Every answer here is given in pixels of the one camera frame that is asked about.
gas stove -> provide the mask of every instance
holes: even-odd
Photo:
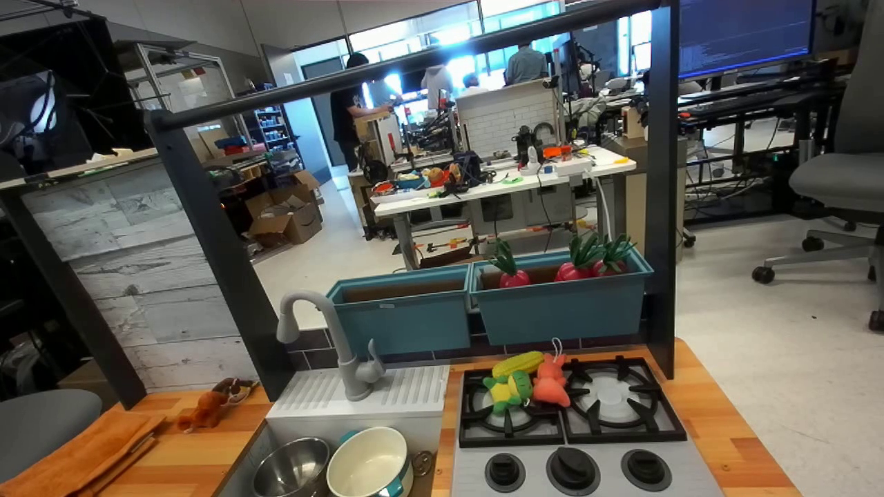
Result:
[[[492,413],[463,375],[452,494],[720,494],[643,360],[570,363],[570,407]]]

sink faucet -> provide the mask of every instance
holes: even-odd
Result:
[[[280,298],[280,308],[276,308],[276,313],[280,313],[276,339],[280,342],[285,342],[285,345],[299,342],[302,330],[299,330],[299,320],[292,313],[296,301],[310,301],[310,303],[314,303],[318,313],[322,313],[328,334],[332,334],[332,345],[338,350],[338,371],[340,371],[342,390],[346,390],[349,402],[368,399],[383,378],[383,366],[376,353],[376,342],[368,339],[369,363],[358,366],[354,360],[349,337],[342,334],[334,303],[320,294],[299,294],[299,291]]]

metal pot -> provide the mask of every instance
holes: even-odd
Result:
[[[411,494],[415,469],[407,436],[387,426],[354,435],[332,455],[327,484],[334,497]]]
[[[256,464],[251,493],[256,497],[327,497],[327,464],[332,448],[322,439],[296,439]]]

wooden countertop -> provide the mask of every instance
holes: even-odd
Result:
[[[162,392],[146,395],[132,413],[162,415],[176,419],[183,408],[194,408],[201,392]],[[110,497],[200,497],[215,494],[237,458],[259,431],[270,402],[256,390],[244,403],[233,407],[215,429],[179,431],[166,429],[157,444],[139,458],[121,477],[103,494]]]
[[[799,494],[740,413],[726,402],[693,350],[677,339],[675,378],[655,367],[646,349],[617,349],[599,353],[577,353],[577,360],[643,357],[665,390],[671,408],[679,415],[687,436],[709,464],[724,494]],[[470,360],[448,374],[444,415],[434,473],[434,497],[450,494],[452,450],[458,444],[458,392],[463,371],[492,367],[497,360]]]

teal planter box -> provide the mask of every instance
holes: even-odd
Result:
[[[455,350],[470,349],[463,270],[340,279],[327,298],[357,357],[368,357],[368,339],[382,357]]]
[[[566,261],[566,251],[517,258],[531,273],[531,288],[499,288],[495,266],[470,266],[470,303],[479,308],[492,345],[639,334],[648,262],[629,250],[628,273],[552,283]]]

